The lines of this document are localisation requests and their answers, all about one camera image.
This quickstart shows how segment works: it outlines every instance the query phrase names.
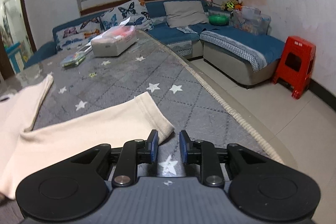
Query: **gray pillow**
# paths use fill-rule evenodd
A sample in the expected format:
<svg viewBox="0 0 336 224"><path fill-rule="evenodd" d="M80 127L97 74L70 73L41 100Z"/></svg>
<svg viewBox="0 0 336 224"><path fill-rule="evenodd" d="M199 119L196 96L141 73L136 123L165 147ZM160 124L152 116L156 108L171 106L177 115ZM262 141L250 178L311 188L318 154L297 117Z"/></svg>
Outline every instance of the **gray pillow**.
<svg viewBox="0 0 336 224"><path fill-rule="evenodd" d="M170 28L209 23L200 1L167 1L163 5Z"/></svg>

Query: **round black disc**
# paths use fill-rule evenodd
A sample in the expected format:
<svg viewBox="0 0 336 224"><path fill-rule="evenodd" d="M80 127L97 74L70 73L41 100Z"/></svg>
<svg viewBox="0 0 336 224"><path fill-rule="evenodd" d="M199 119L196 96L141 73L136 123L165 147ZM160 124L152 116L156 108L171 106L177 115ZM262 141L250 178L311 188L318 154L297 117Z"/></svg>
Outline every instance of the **round black disc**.
<svg viewBox="0 0 336 224"><path fill-rule="evenodd" d="M25 178L16 190L24 216L69 221L92 212L106 197L106 184L95 172L71 170L68 175L53 176L43 171Z"/></svg>
<svg viewBox="0 0 336 224"><path fill-rule="evenodd" d="M269 222L291 222L314 213L320 189L310 177L290 175L238 175L231 182L229 195L244 213Z"/></svg>

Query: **wall stain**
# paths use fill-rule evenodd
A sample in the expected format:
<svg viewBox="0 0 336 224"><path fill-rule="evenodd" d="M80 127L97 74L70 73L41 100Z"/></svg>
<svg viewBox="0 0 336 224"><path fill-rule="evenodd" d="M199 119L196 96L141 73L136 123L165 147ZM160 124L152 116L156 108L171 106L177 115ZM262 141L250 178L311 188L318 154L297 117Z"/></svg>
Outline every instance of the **wall stain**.
<svg viewBox="0 0 336 224"><path fill-rule="evenodd" d="M264 6L267 5L267 0L243 0L244 5L246 6Z"/></svg>

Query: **tissue box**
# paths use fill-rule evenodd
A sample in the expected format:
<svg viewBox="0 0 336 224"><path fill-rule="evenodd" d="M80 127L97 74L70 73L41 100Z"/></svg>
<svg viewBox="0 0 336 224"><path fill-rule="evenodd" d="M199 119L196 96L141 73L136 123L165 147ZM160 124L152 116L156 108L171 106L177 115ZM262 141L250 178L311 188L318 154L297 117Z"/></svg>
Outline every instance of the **tissue box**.
<svg viewBox="0 0 336 224"><path fill-rule="evenodd" d="M118 56L137 41L134 26L116 26L94 37L91 46L95 57Z"/></svg>

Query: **tiled floor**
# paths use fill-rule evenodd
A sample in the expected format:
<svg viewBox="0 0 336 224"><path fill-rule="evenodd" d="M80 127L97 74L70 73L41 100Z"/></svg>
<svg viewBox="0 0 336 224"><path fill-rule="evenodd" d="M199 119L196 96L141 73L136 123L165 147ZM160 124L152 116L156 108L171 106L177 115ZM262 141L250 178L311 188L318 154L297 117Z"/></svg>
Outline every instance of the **tiled floor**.
<svg viewBox="0 0 336 224"><path fill-rule="evenodd" d="M316 180L322 198L313 220L336 223L336 112L310 91L295 100L280 84L246 90L202 59L191 63L277 150L286 165Z"/></svg>

